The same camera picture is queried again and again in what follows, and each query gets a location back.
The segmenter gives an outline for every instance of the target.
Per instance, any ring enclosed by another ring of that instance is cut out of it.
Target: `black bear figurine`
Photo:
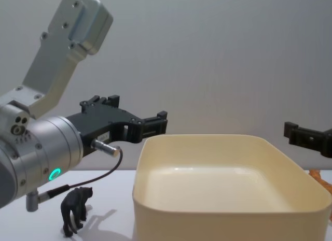
[[[83,224],[80,223],[80,220],[87,220],[87,209],[85,203],[88,198],[91,198],[93,195],[92,188],[75,188],[73,191],[69,192],[67,196],[61,203],[61,214],[63,218],[63,231],[66,237],[73,236],[73,232],[77,234],[77,231],[72,225],[71,222],[71,211],[74,215],[74,221],[77,229],[81,229]]]

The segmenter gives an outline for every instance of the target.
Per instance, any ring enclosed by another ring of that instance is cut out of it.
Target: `green light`
[[[61,174],[61,169],[56,168],[52,171],[52,173],[50,174],[50,176],[48,177],[49,180],[54,180],[55,178],[57,178],[59,175]]]

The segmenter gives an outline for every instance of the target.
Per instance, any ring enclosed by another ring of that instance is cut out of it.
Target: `gray backdrop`
[[[168,133],[263,137],[304,168],[332,160],[287,144],[283,123],[332,127],[332,0],[101,0],[114,23],[58,107],[120,95],[139,117],[169,112]],[[20,84],[60,0],[0,0],[0,94]],[[135,168],[142,144],[122,145]],[[106,169],[96,153],[78,166]]]

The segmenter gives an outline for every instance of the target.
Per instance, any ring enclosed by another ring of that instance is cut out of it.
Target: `white table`
[[[105,171],[71,171],[39,188],[39,192],[94,178]],[[322,171],[322,178],[332,182],[332,171]],[[72,241],[135,241],[135,218],[132,187],[135,171],[116,171],[88,186],[94,195],[87,202],[88,216],[83,229]],[[64,241],[60,204],[66,193],[39,205],[34,213],[26,212],[25,197],[0,209],[0,240]],[[332,224],[326,241],[332,241]]]

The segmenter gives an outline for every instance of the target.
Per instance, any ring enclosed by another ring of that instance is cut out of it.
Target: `white container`
[[[148,139],[133,189],[137,241],[324,241],[332,197],[264,139]]]

